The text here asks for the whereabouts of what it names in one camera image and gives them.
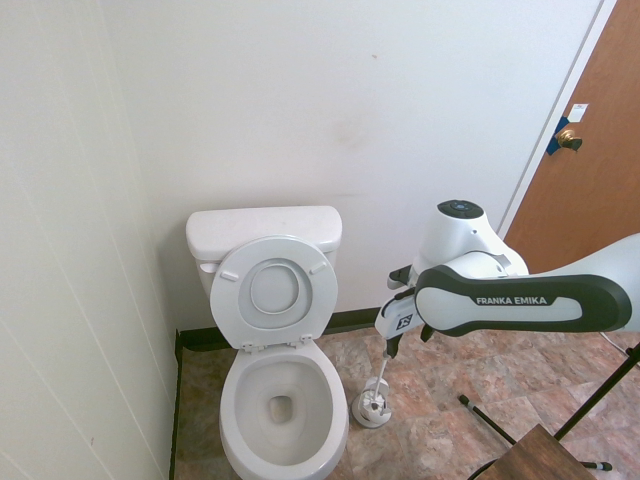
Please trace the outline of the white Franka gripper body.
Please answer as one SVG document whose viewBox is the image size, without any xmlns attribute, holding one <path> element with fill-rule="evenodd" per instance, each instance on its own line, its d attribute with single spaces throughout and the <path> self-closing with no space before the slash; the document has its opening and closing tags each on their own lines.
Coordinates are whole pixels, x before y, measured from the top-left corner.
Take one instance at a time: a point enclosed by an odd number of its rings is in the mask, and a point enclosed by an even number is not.
<svg viewBox="0 0 640 480">
<path fill-rule="evenodd" d="M 379 310 L 375 329 L 386 341 L 419 326 L 414 295 L 415 289 L 409 288 L 394 295 Z"/>
</svg>

